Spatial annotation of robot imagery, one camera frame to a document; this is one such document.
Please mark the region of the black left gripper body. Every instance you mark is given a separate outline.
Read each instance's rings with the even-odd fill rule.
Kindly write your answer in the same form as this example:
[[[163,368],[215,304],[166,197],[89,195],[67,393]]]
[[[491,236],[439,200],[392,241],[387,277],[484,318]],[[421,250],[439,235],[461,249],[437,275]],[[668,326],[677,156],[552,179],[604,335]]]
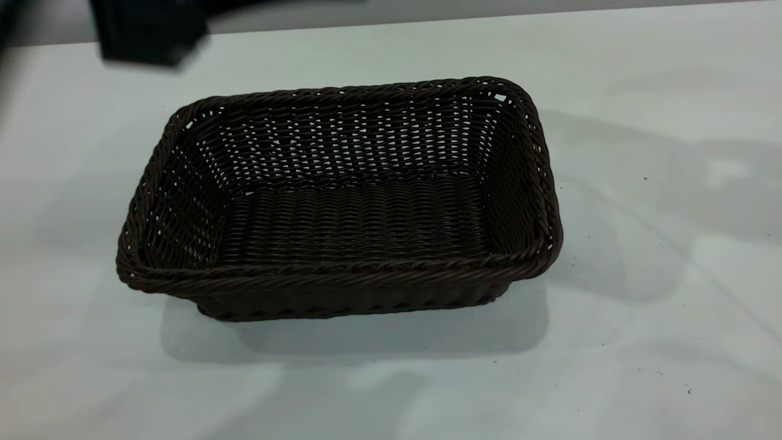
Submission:
[[[202,1],[93,1],[104,61],[177,67],[206,35]]]

